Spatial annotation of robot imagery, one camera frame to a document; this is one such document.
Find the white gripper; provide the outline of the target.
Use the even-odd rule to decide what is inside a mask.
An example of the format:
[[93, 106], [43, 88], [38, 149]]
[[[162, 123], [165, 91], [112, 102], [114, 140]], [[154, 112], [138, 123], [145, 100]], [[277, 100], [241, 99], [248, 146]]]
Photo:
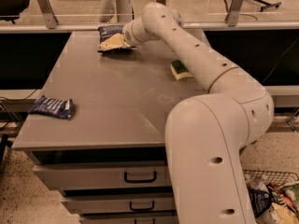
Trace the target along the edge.
[[147, 32], [141, 18], [130, 21], [123, 27], [123, 34], [114, 34], [100, 42], [100, 50], [127, 49], [147, 40]]

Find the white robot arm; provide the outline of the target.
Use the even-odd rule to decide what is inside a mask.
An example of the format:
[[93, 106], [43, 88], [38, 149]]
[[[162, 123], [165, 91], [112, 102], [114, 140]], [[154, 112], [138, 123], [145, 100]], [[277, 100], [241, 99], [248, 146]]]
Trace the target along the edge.
[[140, 18], [100, 28], [101, 50], [162, 40], [205, 94], [179, 102], [165, 124], [165, 149], [179, 224], [256, 224], [239, 151], [273, 120], [266, 88], [234, 62], [186, 32], [162, 4]]

